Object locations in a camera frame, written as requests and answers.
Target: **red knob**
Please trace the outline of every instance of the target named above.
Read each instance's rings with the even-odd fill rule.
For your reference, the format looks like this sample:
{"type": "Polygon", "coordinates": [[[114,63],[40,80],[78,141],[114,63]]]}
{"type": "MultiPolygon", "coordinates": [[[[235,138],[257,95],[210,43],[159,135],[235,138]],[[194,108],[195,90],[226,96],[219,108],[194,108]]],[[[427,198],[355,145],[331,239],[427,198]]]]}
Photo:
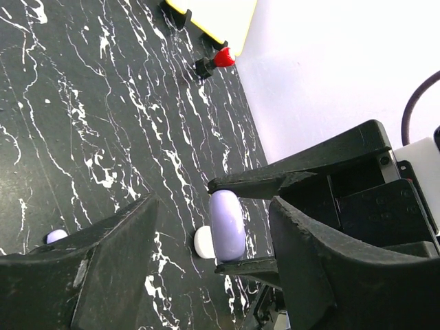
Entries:
{"type": "Polygon", "coordinates": [[[214,64],[217,67],[230,67],[235,63],[235,55],[229,47],[224,47],[217,55],[214,57],[214,64]]]}

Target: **yellow board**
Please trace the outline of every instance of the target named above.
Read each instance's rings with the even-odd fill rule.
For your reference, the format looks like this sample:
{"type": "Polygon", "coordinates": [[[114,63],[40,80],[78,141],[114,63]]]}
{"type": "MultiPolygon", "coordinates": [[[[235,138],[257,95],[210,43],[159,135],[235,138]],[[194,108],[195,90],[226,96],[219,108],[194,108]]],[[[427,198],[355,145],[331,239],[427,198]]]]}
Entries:
{"type": "Polygon", "coordinates": [[[200,30],[239,56],[248,35],[257,0],[166,0],[168,5],[185,14],[200,30]]]}

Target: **lavender egg-shaped object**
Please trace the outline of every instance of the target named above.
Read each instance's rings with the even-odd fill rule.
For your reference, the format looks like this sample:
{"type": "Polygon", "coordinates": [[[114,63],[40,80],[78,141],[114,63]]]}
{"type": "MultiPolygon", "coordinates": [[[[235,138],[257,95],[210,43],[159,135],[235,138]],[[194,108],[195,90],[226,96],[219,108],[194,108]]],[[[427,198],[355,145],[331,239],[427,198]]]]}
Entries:
{"type": "Polygon", "coordinates": [[[218,190],[211,195],[209,208],[215,256],[222,263],[240,260],[246,236],[239,199],[232,191],[218,190]]]}

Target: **table surface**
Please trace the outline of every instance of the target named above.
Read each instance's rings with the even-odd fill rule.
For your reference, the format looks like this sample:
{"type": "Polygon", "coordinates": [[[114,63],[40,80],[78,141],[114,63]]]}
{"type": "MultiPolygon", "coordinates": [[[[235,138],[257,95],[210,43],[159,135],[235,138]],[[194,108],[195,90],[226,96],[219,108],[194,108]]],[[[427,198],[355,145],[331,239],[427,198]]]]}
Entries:
{"type": "MultiPolygon", "coordinates": [[[[151,0],[0,0],[0,253],[27,253],[156,192],[163,219],[138,329],[234,329],[257,286],[195,256],[207,182],[265,164],[235,67],[151,0]]],[[[243,200],[247,257],[271,253],[267,206],[243,200]]]]}

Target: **white ball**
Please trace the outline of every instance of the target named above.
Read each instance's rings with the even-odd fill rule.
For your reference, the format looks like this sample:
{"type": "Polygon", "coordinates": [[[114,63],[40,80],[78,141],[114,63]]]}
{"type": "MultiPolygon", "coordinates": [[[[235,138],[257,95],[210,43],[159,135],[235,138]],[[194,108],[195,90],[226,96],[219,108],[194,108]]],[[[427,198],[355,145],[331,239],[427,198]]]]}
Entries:
{"type": "Polygon", "coordinates": [[[64,239],[65,237],[67,237],[67,233],[64,230],[62,229],[54,230],[53,232],[50,232],[47,235],[46,244],[56,242],[60,239],[64,239]]]}
{"type": "Polygon", "coordinates": [[[215,258],[214,245],[212,244],[211,228],[209,225],[204,225],[195,232],[194,247],[195,251],[201,258],[215,258]]]}

